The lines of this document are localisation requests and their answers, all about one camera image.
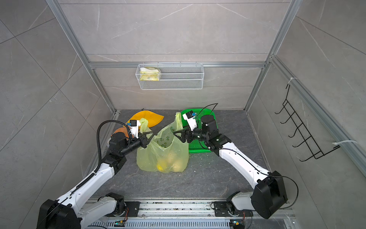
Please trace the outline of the metal base rail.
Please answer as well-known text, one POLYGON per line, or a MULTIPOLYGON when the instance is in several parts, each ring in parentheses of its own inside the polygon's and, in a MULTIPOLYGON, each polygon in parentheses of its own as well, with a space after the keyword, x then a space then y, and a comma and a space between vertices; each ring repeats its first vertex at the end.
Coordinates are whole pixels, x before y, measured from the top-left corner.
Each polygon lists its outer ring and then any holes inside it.
POLYGON ((105 216, 89 229, 298 229, 291 209, 279 210, 269 219, 243 210, 230 214, 224 199, 126 198, 129 212, 105 216))

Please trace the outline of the yellow-white packet in basket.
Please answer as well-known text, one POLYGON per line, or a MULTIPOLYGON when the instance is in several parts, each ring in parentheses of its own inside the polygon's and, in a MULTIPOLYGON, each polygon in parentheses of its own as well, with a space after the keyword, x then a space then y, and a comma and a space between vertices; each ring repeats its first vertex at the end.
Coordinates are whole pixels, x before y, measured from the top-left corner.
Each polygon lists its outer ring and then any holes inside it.
POLYGON ((159 81, 161 71, 154 67, 141 67, 140 80, 141 81, 159 81))

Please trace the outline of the yellow-green plastic bag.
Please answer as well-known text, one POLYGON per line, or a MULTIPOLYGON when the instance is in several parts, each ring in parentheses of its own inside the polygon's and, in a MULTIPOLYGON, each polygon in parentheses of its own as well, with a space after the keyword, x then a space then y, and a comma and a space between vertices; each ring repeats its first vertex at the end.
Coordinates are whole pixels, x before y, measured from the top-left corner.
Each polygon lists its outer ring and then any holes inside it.
POLYGON ((147 148, 137 149, 136 162, 139 169, 147 172, 160 171, 170 173, 167 163, 169 157, 183 157, 189 160, 189 144, 181 142, 173 135, 174 131, 183 130, 181 113, 175 114, 175 120, 158 132, 147 148))

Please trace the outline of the yellow fabric hat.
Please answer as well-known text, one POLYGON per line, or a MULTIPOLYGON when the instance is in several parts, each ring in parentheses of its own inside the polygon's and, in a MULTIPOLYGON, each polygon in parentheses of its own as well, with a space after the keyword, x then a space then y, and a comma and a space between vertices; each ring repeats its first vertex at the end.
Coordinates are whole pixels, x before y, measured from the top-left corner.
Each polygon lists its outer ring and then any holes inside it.
POLYGON ((148 121, 148 127, 155 127, 163 121, 164 116, 160 115, 160 114, 156 114, 152 111, 143 110, 143 111, 140 111, 140 112, 134 114, 128 120, 128 122, 130 122, 131 120, 141 120, 142 118, 144 118, 148 121))

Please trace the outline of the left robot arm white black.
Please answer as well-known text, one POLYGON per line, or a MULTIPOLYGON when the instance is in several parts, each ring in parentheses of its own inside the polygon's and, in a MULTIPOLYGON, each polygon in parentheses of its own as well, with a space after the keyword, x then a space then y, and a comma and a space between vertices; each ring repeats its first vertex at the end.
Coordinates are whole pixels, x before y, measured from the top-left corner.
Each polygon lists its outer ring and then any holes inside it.
POLYGON ((146 148, 153 137, 152 132, 139 134, 131 139, 123 133, 113 134, 117 149, 109 151, 96 172, 91 172, 70 191, 56 200, 45 201, 39 211, 38 229, 84 229, 98 219, 107 216, 122 216, 128 212, 124 197, 109 193, 97 202, 85 206, 89 198, 126 162, 126 155, 142 147, 146 148))

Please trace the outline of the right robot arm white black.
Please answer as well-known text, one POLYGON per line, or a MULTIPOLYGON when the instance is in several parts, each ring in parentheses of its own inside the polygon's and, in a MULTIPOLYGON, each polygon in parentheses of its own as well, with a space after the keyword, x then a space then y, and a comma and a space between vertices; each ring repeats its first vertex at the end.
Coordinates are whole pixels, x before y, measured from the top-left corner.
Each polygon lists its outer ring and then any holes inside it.
POLYGON ((190 111, 183 114, 187 125, 173 134, 183 143, 197 140, 216 155, 230 163, 251 185, 253 191, 236 192, 226 201, 228 213, 251 210, 262 218, 269 219, 288 200, 283 177, 276 171, 270 172, 256 164, 226 135, 220 133, 213 115, 204 115, 200 126, 196 121, 196 113, 190 111))

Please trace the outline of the pear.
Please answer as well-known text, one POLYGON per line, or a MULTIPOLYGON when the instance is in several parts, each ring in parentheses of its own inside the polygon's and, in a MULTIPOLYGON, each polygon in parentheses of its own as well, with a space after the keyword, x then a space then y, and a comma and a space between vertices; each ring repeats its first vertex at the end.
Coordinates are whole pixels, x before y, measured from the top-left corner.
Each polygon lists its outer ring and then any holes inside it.
POLYGON ((167 163, 170 171, 172 172, 183 172, 188 164, 188 158, 183 157, 169 157, 167 163))

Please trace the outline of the orange plush toy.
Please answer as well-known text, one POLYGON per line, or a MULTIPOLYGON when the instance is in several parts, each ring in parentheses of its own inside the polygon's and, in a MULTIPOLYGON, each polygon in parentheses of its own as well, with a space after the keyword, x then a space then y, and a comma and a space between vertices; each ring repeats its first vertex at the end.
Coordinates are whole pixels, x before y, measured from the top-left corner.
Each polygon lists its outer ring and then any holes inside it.
POLYGON ((129 138, 129 134, 126 127, 118 128, 112 134, 114 137, 129 138))

